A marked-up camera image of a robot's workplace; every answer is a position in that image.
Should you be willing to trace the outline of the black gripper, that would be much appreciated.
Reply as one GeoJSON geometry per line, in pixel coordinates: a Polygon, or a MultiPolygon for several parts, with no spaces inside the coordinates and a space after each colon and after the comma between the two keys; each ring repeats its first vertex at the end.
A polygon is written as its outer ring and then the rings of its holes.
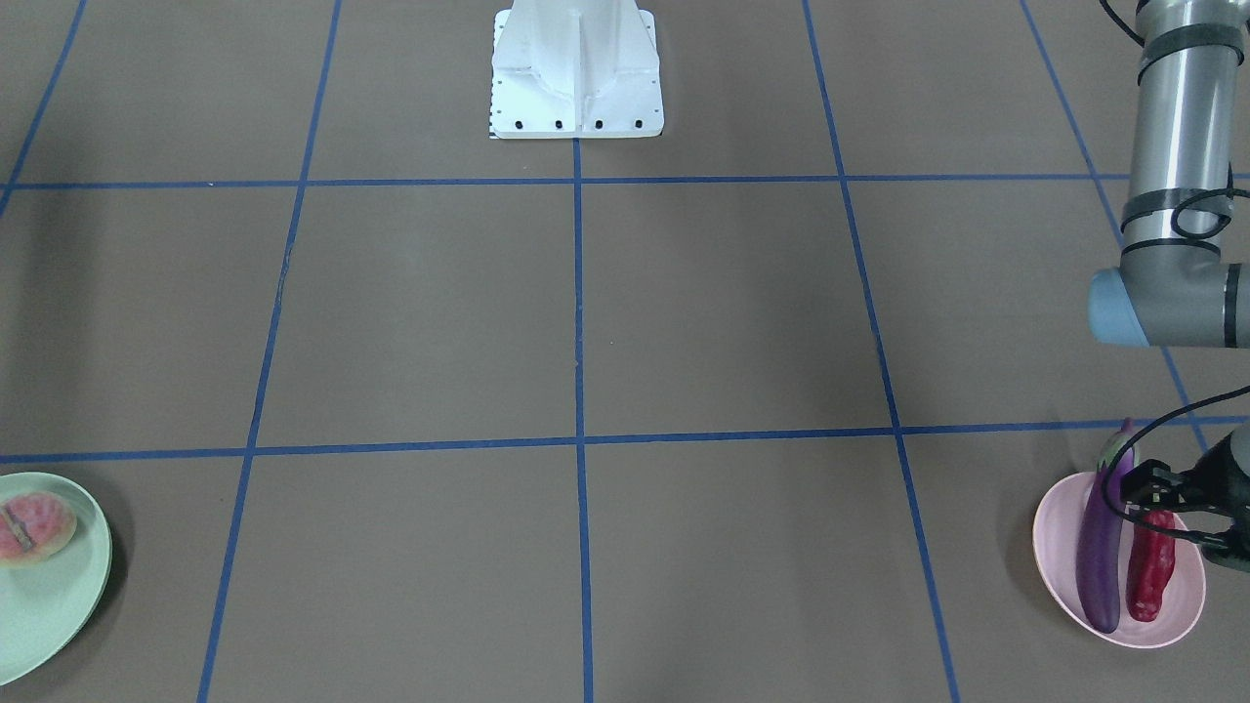
{"type": "Polygon", "coordinates": [[[1132,523],[1144,530],[1200,547],[1205,559],[1232,570],[1249,570],[1249,427],[1238,427],[1188,472],[1174,472],[1148,459],[1121,479],[1121,500],[1139,509],[1132,523]],[[1180,527],[1169,509],[1196,509],[1228,517],[1220,530],[1180,527]]]}

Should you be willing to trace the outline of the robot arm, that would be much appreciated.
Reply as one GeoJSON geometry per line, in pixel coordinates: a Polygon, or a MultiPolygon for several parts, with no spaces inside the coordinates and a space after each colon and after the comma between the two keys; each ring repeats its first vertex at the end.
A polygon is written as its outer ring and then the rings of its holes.
{"type": "Polygon", "coordinates": [[[1245,1],[1140,1],[1135,126],[1119,266],[1091,281],[1088,316],[1112,346],[1248,346],[1248,266],[1222,261],[1235,218],[1230,161],[1245,1]]]}

